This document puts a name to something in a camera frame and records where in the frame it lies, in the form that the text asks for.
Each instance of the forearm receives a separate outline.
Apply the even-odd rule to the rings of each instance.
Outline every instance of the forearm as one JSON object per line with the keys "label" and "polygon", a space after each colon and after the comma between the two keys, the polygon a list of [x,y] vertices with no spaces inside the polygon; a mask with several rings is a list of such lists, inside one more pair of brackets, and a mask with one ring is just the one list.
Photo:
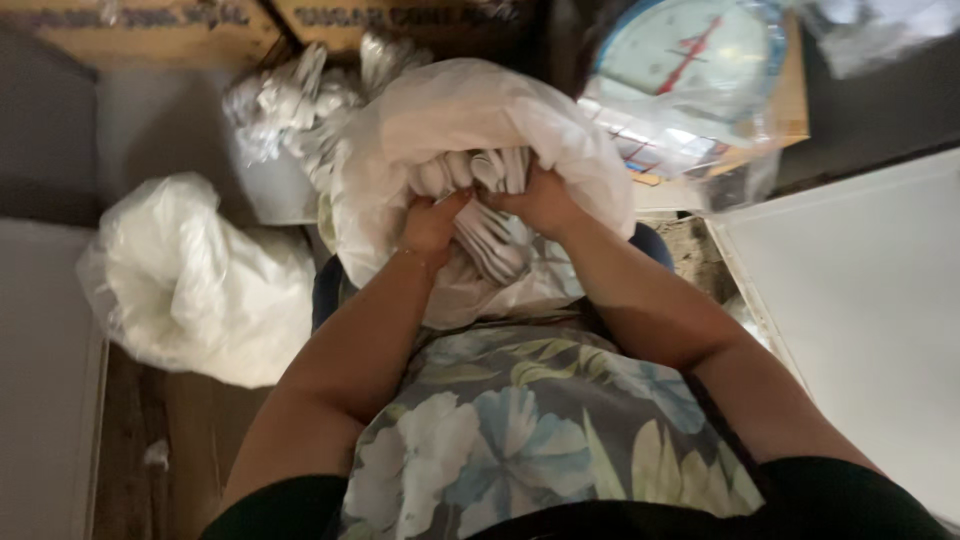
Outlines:
{"label": "forearm", "polygon": [[368,423],[394,397],[435,276],[398,252],[314,332],[275,392],[296,389]]}
{"label": "forearm", "polygon": [[688,369],[749,335],[710,298],[583,213],[558,240],[617,343]]}

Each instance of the floor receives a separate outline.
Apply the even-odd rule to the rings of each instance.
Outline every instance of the floor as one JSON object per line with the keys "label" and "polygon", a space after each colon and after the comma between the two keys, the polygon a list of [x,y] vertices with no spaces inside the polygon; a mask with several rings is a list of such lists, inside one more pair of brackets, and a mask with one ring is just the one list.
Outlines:
{"label": "floor", "polygon": [[[679,276],[720,303],[736,292],[702,218],[643,221],[666,241]],[[244,433],[269,391],[162,372],[113,347],[93,538],[197,538],[217,514]]]}

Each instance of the person's right hand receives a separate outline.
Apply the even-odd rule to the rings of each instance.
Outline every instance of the person's right hand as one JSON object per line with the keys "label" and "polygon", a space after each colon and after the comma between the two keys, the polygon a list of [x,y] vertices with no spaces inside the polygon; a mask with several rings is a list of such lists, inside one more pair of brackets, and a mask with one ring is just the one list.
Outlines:
{"label": "person's right hand", "polygon": [[488,193],[486,202],[492,209],[516,215],[534,231],[558,242],[564,231],[588,216],[566,192],[564,179],[552,170],[543,170],[535,161],[525,193]]}

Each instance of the clear plastic bag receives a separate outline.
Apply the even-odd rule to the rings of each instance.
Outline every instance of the clear plastic bag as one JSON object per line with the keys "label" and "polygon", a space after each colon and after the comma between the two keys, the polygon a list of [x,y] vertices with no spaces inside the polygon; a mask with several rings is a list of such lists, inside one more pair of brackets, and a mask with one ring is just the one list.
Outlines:
{"label": "clear plastic bag", "polygon": [[302,239],[241,233],[195,173],[150,180],[104,213],[77,264],[105,334],[134,358],[239,386],[275,384],[310,336]]}
{"label": "clear plastic bag", "polygon": [[[337,254],[364,286],[396,250],[417,165],[444,152],[530,146],[567,181],[574,200],[629,238],[632,184],[607,135],[556,88],[487,61],[457,59],[408,71],[345,130],[332,201]],[[559,245],[535,240],[530,271],[508,286],[484,279],[462,250],[441,270],[423,324],[444,330],[478,317],[525,315],[583,296]]]}
{"label": "clear plastic bag", "polygon": [[700,201],[688,209],[706,212],[760,202],[773,187],[782,133],[767,100],[787,45],[776,4],[716,4],[721,15],[722,10],[748,10],[766,28],[767,58],[750,84],[693,78],[652,95],[598,72],[577,102],[610,134],[635,180],[683,183],[696,193],[687,200]]}
{"label": "clear plastic bag", "polygon": [[800,0],[834,78],[898,61],[960,28],[956,0]]}

